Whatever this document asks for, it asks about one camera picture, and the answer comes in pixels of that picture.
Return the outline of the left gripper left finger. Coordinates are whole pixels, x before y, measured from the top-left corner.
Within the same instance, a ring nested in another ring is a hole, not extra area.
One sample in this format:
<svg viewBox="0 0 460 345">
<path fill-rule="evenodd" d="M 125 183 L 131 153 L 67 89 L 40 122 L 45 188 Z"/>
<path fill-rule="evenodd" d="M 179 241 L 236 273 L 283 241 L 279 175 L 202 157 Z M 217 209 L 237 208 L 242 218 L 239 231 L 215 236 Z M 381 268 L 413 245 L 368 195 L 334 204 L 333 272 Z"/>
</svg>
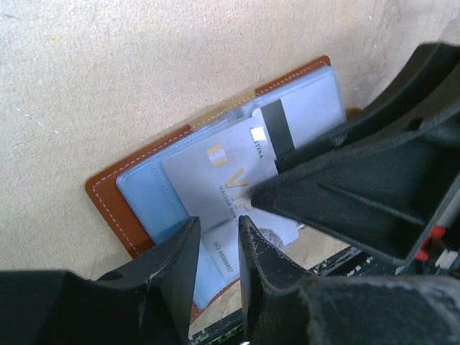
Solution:
<svg viewBox="0 0 460 345">
<path fill-rule="evenodd" d="M 191 217 L 97 280 L 66 270 L 3 271 L 1 342 L 188 343 L 200 235 Z"/>
</svg>

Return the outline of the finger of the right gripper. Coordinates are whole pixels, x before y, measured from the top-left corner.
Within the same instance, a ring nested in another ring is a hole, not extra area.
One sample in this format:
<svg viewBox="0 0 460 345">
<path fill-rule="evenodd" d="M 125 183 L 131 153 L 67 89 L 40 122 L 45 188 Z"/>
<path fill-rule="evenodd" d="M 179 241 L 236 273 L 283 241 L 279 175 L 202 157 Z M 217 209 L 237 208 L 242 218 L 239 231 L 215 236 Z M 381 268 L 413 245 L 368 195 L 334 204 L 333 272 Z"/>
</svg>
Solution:
<svg viewBox="0 0 460 345">
<path fill-rule="evenodd" d="M 422 124 L 322 155 L 256 187 L 252 205 L 398 265 L 459 187 L 459 123 Z"/>
<path fill-rule="evenodd" d="M 337 127 L 276 161 L 279 173 L 338 150 L 397 121 L 427 98 L 459 64 L 459 46 L 445 42 L 419 45 L 395 79 L 373 102 Z"/>
</svg>

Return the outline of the brown leather card holder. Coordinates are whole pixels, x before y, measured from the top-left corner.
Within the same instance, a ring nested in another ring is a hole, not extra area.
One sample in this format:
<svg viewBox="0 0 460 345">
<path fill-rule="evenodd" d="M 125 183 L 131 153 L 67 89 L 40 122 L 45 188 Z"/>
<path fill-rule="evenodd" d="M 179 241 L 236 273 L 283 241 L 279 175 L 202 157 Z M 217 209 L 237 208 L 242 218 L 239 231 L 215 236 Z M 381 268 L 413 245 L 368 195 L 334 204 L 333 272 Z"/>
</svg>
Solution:
<svg viewBox="0 0 460 345">
<path fill-rule="evenodd" d="M 222 110 L 186 124 L 93 176 L 86 192 L 132 257 L 169 238 L 191 215 L 162 163 L 172 155 L 249 119 L 273 101 L 340 105 L 341 92 L 330 59 L 321 56 L 238 98 Z M 226 280 L 201 239 L 191 315 L 198 317 L 239 279 Z"/>
</svg>

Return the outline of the white stripe card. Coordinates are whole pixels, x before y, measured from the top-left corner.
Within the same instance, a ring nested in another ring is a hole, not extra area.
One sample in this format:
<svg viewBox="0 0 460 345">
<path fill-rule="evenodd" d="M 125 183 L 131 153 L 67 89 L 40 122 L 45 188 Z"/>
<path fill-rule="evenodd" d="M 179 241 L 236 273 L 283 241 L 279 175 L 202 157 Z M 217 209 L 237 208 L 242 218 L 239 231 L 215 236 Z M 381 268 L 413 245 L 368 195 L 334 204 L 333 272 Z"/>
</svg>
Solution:
<svg viewBox="0 0 460 345">
<path fill-rule="evenodd" d="M 340 105 L 311 105 L 282 100 L 253 110 L 252 116 L 262 119 L 277 159 L 344 123 L 346 119 Z"/>
</svg>

